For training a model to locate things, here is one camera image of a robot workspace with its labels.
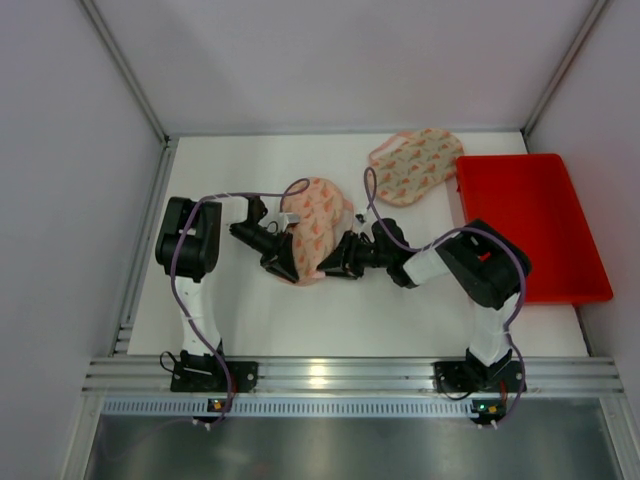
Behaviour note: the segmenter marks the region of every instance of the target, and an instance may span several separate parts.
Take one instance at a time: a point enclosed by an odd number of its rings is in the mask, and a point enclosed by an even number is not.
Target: peach cloth with orange print
[[[400,132],[369,154],[378,177],[376,197],[398,207],[411,205],[453,177],[461,155],[462,143],[446,130]],[[373,175],[369,185],[373,188]]]
[[[309,187],[298,195],[284,197],[282,211],[297,213],[300,223],[292,228],[293,258],[300,280],[296,285],[310,285],[324,273],[318,264],[329,256],[343,233],[350,230],[353,205],[332,182],[309,177]],[[298,182],[288,190],[295,190]]]

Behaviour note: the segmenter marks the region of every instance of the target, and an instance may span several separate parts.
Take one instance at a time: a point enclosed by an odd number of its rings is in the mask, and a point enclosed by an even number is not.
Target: white wall
[[[72,0],[2,7],[0,469],[48,479],[111,339],[159,146]]]
[[[616,0],[531,146],[562,155],[609,275],[613,301],[582,309],[613,355],[640,419],[640,2]]]
[[[96,0],[170,133],[519,129],[593,0]]]

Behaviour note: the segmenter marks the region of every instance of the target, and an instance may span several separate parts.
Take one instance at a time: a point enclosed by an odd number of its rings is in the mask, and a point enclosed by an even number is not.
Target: red plastic container
[[[529,303],[613,297],[571,178],[555,154],[460,157],[467,221],[481,218],[531,259]]]

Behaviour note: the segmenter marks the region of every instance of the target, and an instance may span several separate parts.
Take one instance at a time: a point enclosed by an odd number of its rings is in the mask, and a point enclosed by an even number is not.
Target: white tabletop
[[[526,153],[519,133],[456,135],[467,154]],[[182,138],[164,204],[176,195],[197,199],[232,191],[281,192],[297,178],[316,176],[334,182],[357,209],[366,205],[362,172],[367,154],[388,137]],[[450,180],[405,208],[377,205],[383,215],[397,220],[412,246],[421,246],[462,224],[456,187],[455,179]],[[264,200],[275,212],[277,200]],[[266,273],[259,258],[258,252],[222,233],[212,283],[214,313],[228,355],[441,357],[462,355],[468,346],[471,304],[451,276],[406,290],[383,270],[368,269],[358,281],[332,278],[297,287]],[[526,356],[587,355],[571,305],[526,306],[513,324],[513,337]],[[152,258],[128,353],[177,352],[181,345],[169,278]]]

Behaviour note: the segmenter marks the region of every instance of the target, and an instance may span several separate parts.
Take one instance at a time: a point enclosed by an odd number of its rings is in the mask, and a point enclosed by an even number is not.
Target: gray floor
[[[130,448],[167,420],[103,417],[87,478],[621,478],[595,400],[523,401],[498,431],[462,419],[230,418],[210,433],[174,422]]]

